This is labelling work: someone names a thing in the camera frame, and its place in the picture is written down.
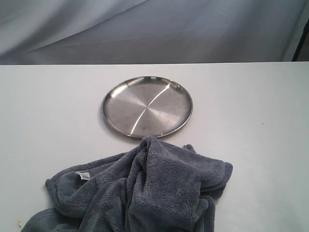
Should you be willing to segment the white backdrop cloth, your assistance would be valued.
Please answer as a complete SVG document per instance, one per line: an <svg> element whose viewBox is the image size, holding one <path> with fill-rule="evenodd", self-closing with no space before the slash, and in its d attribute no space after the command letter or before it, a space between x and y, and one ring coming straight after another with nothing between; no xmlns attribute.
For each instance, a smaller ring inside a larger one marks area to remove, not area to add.
<svg viewBox="0 0 309 232"><path fill-rule="evenodd" d="M3 0L2 65L277 62L306 0Z"/></svg>

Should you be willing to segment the grey-blue fleece towel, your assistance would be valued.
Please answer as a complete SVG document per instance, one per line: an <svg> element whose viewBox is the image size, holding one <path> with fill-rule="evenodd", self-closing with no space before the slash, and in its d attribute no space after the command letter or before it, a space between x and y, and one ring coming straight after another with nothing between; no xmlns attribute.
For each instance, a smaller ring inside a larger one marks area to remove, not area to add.
<svg viewBox="0 0 309 232"><path fill-rule="evenodd" d="M53 208L25 232L212 232L231 163L145 137L134 149L72 166L45 182Z"/></svg>

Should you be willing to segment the round stainless steel plate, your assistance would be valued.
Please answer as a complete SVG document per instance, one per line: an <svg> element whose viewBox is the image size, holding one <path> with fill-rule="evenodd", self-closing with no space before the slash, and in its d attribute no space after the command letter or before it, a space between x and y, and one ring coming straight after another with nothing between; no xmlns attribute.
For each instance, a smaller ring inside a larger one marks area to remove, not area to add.
<svg viewBox="0 0 309 232"><path fill-rule="evenodd" d="M104 97L105 123L131 138L170 135L182 128L193 112L193 100L180 84L157 76L140 76L113 87Z"/></svg>

